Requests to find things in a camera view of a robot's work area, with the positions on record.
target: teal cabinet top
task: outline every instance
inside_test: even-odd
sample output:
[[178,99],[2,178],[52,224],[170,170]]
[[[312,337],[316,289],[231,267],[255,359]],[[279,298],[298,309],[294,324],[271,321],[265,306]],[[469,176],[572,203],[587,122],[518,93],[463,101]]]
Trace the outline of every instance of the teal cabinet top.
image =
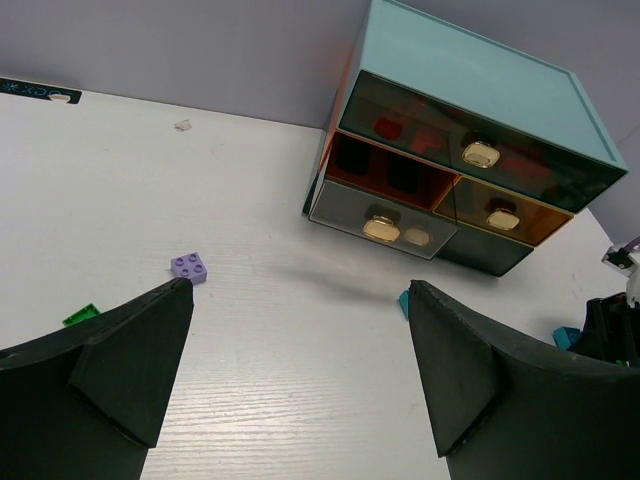
[[361,35],[356,70],[627,169],[573,73],[393,0],[372,1]]

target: small white object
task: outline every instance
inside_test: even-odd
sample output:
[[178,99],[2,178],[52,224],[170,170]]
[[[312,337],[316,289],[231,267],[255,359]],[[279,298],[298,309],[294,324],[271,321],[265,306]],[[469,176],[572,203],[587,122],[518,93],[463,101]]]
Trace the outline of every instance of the small white object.
[[178,132],[186,132],[187,130],[191,130],[191,122],[189,121],[189,119],[186,119],[176,123],[173,128],[175,128]]
[[69,103],[71,101],[71,97],[69,95],[62,95],[62,94],[49,95],[49,99],[63,101],[64,103]]

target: tinted plastic drawer front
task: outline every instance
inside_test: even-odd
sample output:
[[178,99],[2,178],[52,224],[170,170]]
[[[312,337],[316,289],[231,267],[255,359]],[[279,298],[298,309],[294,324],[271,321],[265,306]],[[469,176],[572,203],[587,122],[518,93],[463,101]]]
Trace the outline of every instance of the tinted plastic drawer front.
[[536,246],[572,217],[566,213],[462,178],[435,213]]
[[625,173],[365,71],[339,128],[574,213]]
[[500,277],[533,252],[532,247],[475,227],[458,224],[458,229],[438,258]]
[[457,231],[453,222],[330,180],[309,218],[427,259]]

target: white table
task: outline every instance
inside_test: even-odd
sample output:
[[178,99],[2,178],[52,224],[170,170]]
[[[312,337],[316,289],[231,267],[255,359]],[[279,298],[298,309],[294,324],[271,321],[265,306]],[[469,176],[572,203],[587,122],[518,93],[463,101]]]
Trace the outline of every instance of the white table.
[[396,303],[409,280],[550,343],[624,289],[588,211],[500,280],[312,224],[319,138],[93,93],[0,95],[0,348],[164,283],[172,257],[208,267],[145,480],[448,479]]

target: gold drawer knob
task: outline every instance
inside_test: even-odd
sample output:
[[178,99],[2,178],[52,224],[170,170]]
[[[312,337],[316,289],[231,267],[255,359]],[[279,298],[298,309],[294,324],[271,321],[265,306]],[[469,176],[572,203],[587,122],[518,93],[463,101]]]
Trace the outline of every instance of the gold drawer knob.
[[410,228],[404,232],[404,239],[409,243],[413,243],[419,247],[424,247],[431,241],[431,235],[419,228]]
[[473,142],[462,153],[462,159],[479,168],[491,168],[500,159],[500,152],[486,143]]
[[513,230],[520,223],[520,218],[506,208],[497,208],[487,217],[487,223],[499,230]]
[[391,220],[378,215],[367,221],[362,231],[367,237],[384,243],[393,243],[400,236],[400,229]]

